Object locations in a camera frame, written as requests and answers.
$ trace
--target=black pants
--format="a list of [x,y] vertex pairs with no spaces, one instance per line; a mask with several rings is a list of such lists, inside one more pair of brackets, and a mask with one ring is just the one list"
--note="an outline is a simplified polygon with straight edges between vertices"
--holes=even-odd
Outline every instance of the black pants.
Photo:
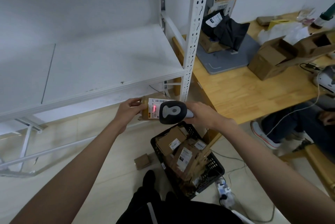
[[242,221],[230,210],[220,205],[207,204],[190,200],[178,200],[176,197],[161,197],[154,189],[140,187],[117,224],[123,223],[152,223],[147,203],[151,202],[157,222],[176,224],[204,223],[238,223]]
[[[279,120],[288,113],[308,106],[310,106],[310,104],[301,103],[270,114],[262,120],[264,132],[266,134],[269,133]],[[296,132],[305,131],[322,152],[327,155],[335,156],[335,125],[324,126],[318,119],[320,111],[321,109],[315,108],[296,111],[285,117],[268,137],[278,143],[294,130]]]

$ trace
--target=basket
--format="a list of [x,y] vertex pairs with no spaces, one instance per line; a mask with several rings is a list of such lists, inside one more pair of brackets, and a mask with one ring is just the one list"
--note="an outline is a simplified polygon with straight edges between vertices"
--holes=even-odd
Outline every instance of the basket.
[[210,153],[207,157],[208,164],[205,167],[205,172],[201,175],[202,180],[200,184],[198,185],[198,187],[195,188],[195,187],[189,186],[187,190],[185,189],[182,190],[182,188],[185,188],[184,186],[185,182],[182,181],[182,179],[180,179],[174,173],[174,171],[164,162],[163,154],[161,153],[160,149],[156,145],[156,138],[166,135],[170,131],[170,129],[176,126],[184,127],[192,138],[202,139],[200,135],[198,134],[198,132],[193,127],[193,125],[187,124],[186,122],[182,121],[178,123],[177,125],[163,131],[156,137],[153,137],[150,142],[177,197],[180,199],[191,200],[196,195],[198,195],[200,192],[202,192],[204,189],[206,189],[209,185],[211,185],[216,180],[218,180],[222,175],[224,175],[224,167],[222,167],[221,163],[217,160],[214,154]]

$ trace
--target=hand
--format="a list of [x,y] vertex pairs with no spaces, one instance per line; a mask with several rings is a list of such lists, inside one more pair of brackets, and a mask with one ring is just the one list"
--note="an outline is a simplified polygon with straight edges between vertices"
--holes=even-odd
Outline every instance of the hand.
[[318,118],[325,126],[335,125],[335,112],[322,111]]
[[207,129],[218,130],[222,123],[237,125],[233,119],[226,118],[217,113],[210,106],[201,102],[186,102],[187,108],[194,114],[193,118],[185,118],[184,121],[191,124],[201,125]]
[[115,118],[112,121],[120,126],[120,134],[124,132],[127,124],[134,118],[134,116],[146,108],[146,105],[141,104],[139,101],[140,98],[134,98],[128,99],[120,104]]

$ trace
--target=wooden stool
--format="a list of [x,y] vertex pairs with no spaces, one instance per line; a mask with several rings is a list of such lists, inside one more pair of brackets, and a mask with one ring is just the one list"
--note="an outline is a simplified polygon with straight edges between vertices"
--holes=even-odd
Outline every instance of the wooden stool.
[[315,144],[308,145],[303,150],[288,153],[279,158],[284,162],[290,163],[292,159],[302,157],[307,158],[329,196],[335,201],[335,164],[332,163]]

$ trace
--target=barcode scanner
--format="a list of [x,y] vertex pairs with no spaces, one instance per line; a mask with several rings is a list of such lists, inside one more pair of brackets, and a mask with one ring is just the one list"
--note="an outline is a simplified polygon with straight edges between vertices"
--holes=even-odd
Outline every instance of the barcode scanner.
[[175,124],[184,118],[192,118],[194,114],[181,101],[166,101],[159,108],[159,121],[162,124]]

